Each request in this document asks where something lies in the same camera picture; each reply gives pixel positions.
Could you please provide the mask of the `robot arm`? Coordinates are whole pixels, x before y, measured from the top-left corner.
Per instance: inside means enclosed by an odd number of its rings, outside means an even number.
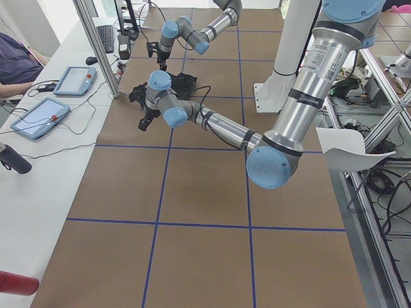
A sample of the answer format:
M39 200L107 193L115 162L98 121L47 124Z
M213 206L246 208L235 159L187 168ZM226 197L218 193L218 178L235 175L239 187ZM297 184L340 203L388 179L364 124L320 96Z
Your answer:
M242 11L242 2L226 0L214 2L223 13L204 29L197 31L192 27L189 17L182 16L175 21L166 21L163 24L161 39L158 42L147 42L148 56L157 55L160 70L167 70L166 61L169 59L174 42L178 38L184 39L198 54L203 55L210 43L225 29L238 24Z
M176 40L184 39L198 54L204 54L212 41L224 30L237 25L242 13L241 1L217 1L222 14L204 29L193 28L191 19L183 16L165 21L161 38L146 45L149 56L155 56L159 69L152 72L146 84L141 130L155 117L162 117L170 128L193 122L213 132L226 144L247 153L249 178L264 189L283 186L295 173L304 148L302 142L352 51L372 46L383 1L323 1L313 24L313 44L304 59L284 102L271 106L276 115L274 125L262 134L246 128L197 101L180 99L172 89L167 71Z

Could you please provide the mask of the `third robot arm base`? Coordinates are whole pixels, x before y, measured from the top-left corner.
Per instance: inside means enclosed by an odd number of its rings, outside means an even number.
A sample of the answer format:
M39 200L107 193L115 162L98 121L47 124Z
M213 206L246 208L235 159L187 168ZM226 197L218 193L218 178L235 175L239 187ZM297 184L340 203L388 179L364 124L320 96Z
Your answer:
M395 77L399 78L410 78L410 54L411 45L402 52L402 54L397 57L392 64L389 65L390 71Z

